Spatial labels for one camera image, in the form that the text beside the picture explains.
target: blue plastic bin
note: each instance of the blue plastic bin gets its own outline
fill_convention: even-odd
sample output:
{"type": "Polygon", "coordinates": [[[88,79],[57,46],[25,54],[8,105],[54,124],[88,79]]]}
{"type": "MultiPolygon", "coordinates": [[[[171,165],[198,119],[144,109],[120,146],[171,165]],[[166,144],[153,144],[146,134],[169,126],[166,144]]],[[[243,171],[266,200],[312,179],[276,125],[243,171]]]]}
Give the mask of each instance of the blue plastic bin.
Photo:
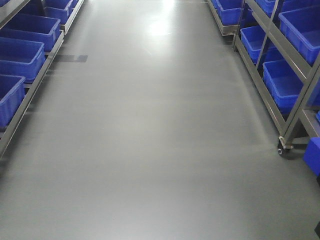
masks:
{"type": "Polygon", "coordinates": [[[39,8],[36,4],[32,4],[32,1],[30,1],[30,3],[28,3],[27,5],[25,5],[20,12],[21,14],[29,14],[29,15],[36,15],[36,16],[40,16],[40,11],[39,8]]]}
{"type": "Polygon", "coordinates": [[[73,0],[72,4],[71,4],[71,7],[74,8],[77,5],[78,2],[79,2],[79,0],[73,0]]]}
{"type": "MultiPolygon", "coordinates": [[[[256,0],[258,5],[262,8],[262,10],[271,17],[272,12],[275,7],[276,0],[256,0]]],[[[291,11],[300,8],[305,8],[310,6],[310,3],[307,0],[284,0],[281,11],[291,11]]]]}
{"type": "Polygon", "coordinates": [[[316,176],[320,174],[320,137],[313,137],[305,150],[303,160],[316,176]]]}
{"type": "Polygon", "coordinates": [[[73,0],[46,0],[45,2],[45,15],[50,18],[60,19],[61,24],[66,24],[73,10],[73,0]]]}
{"type": "Polygon", "coordinates": [[[211,2],[214,8],[216,9],[218,7],[217,0],[211,0],[211,2]]]}
{"type": "Polygon", "coordinates": [[[0,127],[12,119],[25,97],[25,77],[0,75],[0,127]]]}
{"type": "Polygon", "coordinates": [[[216,0],[216,3],[218,15],[224,26],[239,23],[242,0],[216,0]]]}
{"type": "Polygon", "coordinates": [[[280,30],[313,65],[320,51],[320,6],[312,6],[279,14],[280,30]]]}
{"type": "MultiPolygon", "coordinates": [[[[250,58],[257,63],[266,33],[258,25],[242,28],[240,34],[241,41],[248,51],[250,58]]],[[[276,47],[273,44],[269,47],[270,50],[275,48],[276,47]]]]}
{"type": "Polygon", "coordinates": [[[59,24],[56,18],[20,13],[0,30],[0,37],[42,42],[44,51],[51,52],[60,35],[59,24]]]}
{"type": "Polygon", "coordinates": [[[41,42],[0,37],[0,74],[24,76],[32,83],[45,62],[41,42]]]}
{"type": "MultiPolygon", "coordinates": [[[[303,83],[285,60],[265,62],[263,81],[282,113],[289,113],[303,87],[303,83]]],[[[320,105],[320,94],[314,106],[320,105]]]]}
{"type": "Polygon", "coordinates": [[[9,0],[0,0],[0,7],[3,7],[9,0]]]}
{"type": "Polygon", "coordinates": [[[320,111],[318,111],[318,113],[315,115],[315,117],[318,120],[318,122],[320,123],[320,111]]]}

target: storage rack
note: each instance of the storage rack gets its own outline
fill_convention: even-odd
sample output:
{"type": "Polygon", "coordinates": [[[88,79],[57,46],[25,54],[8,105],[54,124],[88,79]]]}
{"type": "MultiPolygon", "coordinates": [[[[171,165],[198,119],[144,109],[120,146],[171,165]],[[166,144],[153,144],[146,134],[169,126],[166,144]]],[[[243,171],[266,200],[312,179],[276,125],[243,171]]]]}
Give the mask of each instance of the storage rack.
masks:
{"type": "Polygon", "coordinates": [[[293,148],[292,141],[298,136],[297,134],[300,128],[297,119],[301,120],[310,136],[318,136],[320,133],[320,127],[319,124],[315,122],[316,118],[313,112],[311,112],[311,110],[309,109],[304,109],[305,106],[303,105],[303,103],[308,101],[307,98],[309,96],[307,93],[312,92],[312,87],[314,87],[315,82],[318,81],[317,75],[320,66],[320,54],[318,55],[313,66],[310,66],[307,61],[301,56],[301,54],[296,50],[296,48],[282,34],[274,19],[278,18],[278,14],[281,11],[283,3],[284,0],[276,0],[272,15],[271,17],[269,17],[255,2],[255,0],[243,0],[243,11],[239,20],[237,31],[235,32],[233,37],[234,49],[238,50],[279,132],[280,137],[278,143],[278,152],[282,156],[288,153],[293,148]],[[245,19],[245,14],[248,12],[248,7],[251,8],[252,15],[258,25],[260,25],[266,33],[257,64],[254,64],[252,62],[239,35],[240,29],[244,26],[244,21],[242,19],[245,19]],[[300,95],[287,119],[285,119],[280,113],[278,106],[269,93],[259,72],[260,62],[263,61],[263,56],[267,52],[270,42],[272,42],[276,46],[284,59],[287,61],[287,63],[303,83],[303,88],[300,92],[300,95]]]}
{"type": "MultiPolygon", "coordinates": [[[[10,0],[7,4],[3,7],[0,7],[0,29],[12,18],[14,17],[30,0],[10,0]]],[[[62,43],[64,41],[64,35],[67,34],[71,24],[73,23],[80,7],[82,6],[84,0],[79,0],[77,5],[74,8],[73,13],[70,15],[67,24],[61,25],[60,28],[60,36],[58,37],[54,47],[52,48],[51,52],[47,52],[46,60],[41,67],[37,77],[33,81],[32,84],[25,84],[24,88],[26,89],[27,93],[20,104],[19,108],[17,109],[16,113],[14,114],[13,118],[11,119],[10,123],[6,128],[0,129],[0,157],[3,156],[5,150],[7,149],[13,135],[15,134],[25,112],[27,111],[33,97],[35,96],[44,76],[46,75],[50,65],[54,61],[62,43]]]]}
{"type": "Polygon", "coordinates": [[[222,24],[221,22],[221,19],[218,15],[218,12],[217,10],[215,9],[214,5],[212,4],[211,0],[207,0],[208,4],[209,4],[209,7],[210,7],[210,10],[212,12],[212,15],[215,19],[215,22],[216,24],[218,25],[219,27],[219,30],[222,34],[222,36],[230,36],[230,35],[234,35],[235,32],[237,31],[238,29],[238,25],[230,25],[230,26],[225,26],[222,24]]]}

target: caster wheel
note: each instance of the caster wheel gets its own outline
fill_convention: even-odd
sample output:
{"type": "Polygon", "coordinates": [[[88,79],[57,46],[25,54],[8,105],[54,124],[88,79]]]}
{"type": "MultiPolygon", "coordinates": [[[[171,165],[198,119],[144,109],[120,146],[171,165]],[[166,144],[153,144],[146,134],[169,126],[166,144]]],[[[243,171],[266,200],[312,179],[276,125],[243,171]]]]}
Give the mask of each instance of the caster wheel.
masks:
{"type": "Polygon", "coordinates": [[[282,146],[281,142],[279,141],[279,143],[278,143],[278,154],[281,157],[285,157],[289,152],[290,152],[290,149],[284,149],[284,147],[282,146]]]}

